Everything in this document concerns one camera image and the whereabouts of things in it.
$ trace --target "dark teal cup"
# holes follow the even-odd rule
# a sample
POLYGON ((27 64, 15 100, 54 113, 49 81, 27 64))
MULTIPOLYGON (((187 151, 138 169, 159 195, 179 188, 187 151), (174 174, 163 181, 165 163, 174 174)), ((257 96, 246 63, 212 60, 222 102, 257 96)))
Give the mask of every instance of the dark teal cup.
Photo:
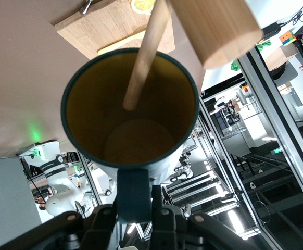
POLYGON ((119 49, 89 61, 72 77, 61 102, 71 143, 117 181, 124 223, 151 220, 150 187, 172 173, 198 115, 189 72, 160 52, 136 110, 123 109, 137 52, 119 49))

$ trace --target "cup handle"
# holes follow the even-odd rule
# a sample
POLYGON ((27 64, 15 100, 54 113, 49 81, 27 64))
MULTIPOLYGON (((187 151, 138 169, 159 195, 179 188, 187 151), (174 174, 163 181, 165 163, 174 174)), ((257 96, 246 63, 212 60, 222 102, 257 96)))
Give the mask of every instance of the cup handle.
POLYGON ((122 223, 143 223, 152 219, 149 174, 146 169, 119 169, 117 211, 122 223))

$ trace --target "bolt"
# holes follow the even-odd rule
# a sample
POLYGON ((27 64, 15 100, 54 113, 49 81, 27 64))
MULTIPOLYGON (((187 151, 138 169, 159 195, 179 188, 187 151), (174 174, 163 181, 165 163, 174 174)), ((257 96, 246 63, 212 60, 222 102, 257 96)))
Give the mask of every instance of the bolt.
POLYGON ((104 215, 109 215, 110 213, 111 213, 111 209, 110 209, 110 208, 105 209, 105 210, 103 211, 103 214, 104 214, 104 215))
POLYGON ((168 215, 169 214, 169 210, 167 210, 167 209, 161 209, 161 214, 162 215, 168 215))
POLYGON ((76 218, 76 215, 69 215, 67 216, 67 220, 73 220, 76 218))
POLYGON ((197 222, 203 222, 204 221, 204 219, 201 215, 196 215, 194 218, 197 222))

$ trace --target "cutting board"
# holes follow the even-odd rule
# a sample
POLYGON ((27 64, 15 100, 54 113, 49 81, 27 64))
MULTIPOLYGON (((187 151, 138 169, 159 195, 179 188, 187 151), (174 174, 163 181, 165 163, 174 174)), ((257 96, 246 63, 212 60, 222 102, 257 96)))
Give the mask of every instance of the cutting board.
MULTIPOLYGON (((144 31, 149 15, 135 13, 130 0, 101 0, 89 7, 86 15, 79 12, 55 25, 64 39, 88 59, 100 49, 144 31)), ((142 40, 132 40, 120 48, 140 47, 142 40)), ((169 53, 175 49, 171 19, 158 50, 169 53)))

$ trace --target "rubik's cube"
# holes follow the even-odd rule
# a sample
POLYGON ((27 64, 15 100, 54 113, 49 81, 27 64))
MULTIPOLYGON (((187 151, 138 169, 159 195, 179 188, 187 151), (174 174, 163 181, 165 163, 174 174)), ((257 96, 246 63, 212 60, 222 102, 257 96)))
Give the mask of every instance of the rubik's cube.
POLYGON ((280 41, 282 42, 282 44, 285 46, 296 40, 296 37, 294 36, 292 31, 287 31, 279 38, 280 38, 280 41))

